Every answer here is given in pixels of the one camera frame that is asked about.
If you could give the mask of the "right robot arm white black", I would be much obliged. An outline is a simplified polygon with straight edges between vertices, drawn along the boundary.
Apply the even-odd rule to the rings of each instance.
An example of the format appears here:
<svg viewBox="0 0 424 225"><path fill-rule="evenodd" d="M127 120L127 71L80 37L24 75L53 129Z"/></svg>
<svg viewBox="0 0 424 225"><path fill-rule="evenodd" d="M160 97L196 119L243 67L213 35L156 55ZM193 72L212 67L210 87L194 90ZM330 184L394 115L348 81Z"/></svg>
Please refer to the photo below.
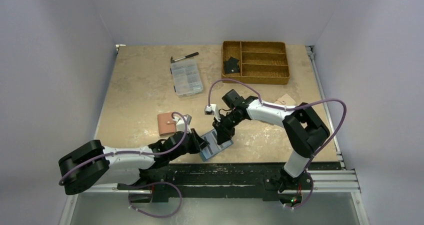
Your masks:
<svg viewBox="0 0 424 225"><path fill-rule="evenodd" d="M328 127L315 110L305 102L299 106L284 107L261 101L256 96L243 98L233 89L222 100L230 110L225 115L220 114L212 123L217 143L221 145L230 141L235 135L235 127L244 120L265 122L285 129L292 152L280 171L280 178L269 181L281 192L296 188L311 158L330 136Z"/></svg>

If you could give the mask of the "blue leather card holder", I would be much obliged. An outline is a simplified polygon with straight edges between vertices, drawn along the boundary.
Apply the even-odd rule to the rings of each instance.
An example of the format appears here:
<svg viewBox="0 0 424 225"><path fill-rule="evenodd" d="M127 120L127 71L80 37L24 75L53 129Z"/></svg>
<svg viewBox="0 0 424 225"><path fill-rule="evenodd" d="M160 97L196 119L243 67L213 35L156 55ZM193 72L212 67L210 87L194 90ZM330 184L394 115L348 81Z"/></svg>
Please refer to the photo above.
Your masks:
<svg viewBox="0 0 424 225"><path fill-rule="evenodd" d="M220 152L224 151L225 149L229 148L231 145L234 144L234 142L230 139L229 141L226 141L222 144L217 143L217 132L215 129L210 130L209 132L205 133L201 136L201 138L208 142L208 145L206 145L204 148L201 149L201 152L199 153L201 159L203 162L206 162L219 154Z"/></svg>

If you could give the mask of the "black VIP credit card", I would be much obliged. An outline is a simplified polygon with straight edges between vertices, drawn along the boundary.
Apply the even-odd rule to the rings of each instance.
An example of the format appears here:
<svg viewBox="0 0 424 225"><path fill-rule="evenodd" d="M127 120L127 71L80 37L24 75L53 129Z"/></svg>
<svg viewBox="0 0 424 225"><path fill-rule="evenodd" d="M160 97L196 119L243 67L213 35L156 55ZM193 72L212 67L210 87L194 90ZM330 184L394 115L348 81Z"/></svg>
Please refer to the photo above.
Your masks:
<svg viewBox="0 0 424 225"><path fill-rule="evenodd" d="M225 61L223 63L223 70L224 70L224 74L234 74L234 73L238 73L238 64L236 62L232 62L232 61Z"/></svg>

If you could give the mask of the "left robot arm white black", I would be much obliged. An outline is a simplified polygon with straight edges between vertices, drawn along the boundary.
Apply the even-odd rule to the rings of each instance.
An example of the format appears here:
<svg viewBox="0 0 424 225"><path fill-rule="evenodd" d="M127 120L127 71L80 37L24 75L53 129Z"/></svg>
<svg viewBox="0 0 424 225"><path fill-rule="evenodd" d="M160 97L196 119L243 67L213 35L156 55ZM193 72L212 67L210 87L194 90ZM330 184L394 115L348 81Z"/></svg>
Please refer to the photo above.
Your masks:
<svg viewBox="0 0 424 225"><path fill-rule="evenodd" d="M103 146L94 139L59 159L59 185L67 195L82 193L95 185L132 185L140 179L142 170L160 169L180 156L199 154L208 145L194 129L131 149Z"/></svg>

